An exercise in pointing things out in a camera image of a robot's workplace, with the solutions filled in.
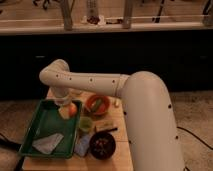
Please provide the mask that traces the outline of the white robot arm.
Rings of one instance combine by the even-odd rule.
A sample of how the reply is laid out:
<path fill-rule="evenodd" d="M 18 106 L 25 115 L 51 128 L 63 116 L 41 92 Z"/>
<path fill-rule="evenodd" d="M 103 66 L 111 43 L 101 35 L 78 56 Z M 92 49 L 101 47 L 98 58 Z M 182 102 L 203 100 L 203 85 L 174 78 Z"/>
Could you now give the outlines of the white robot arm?
<path fill-rule="evenodd" d="M 184 171 L 171 99 L 158 75 L 74 73 L 66 61 L 57 59 L 40 71 L 39 79 L 59 105 L 69 101 L 70 89 L 119 98 L 134 171 Z"/>

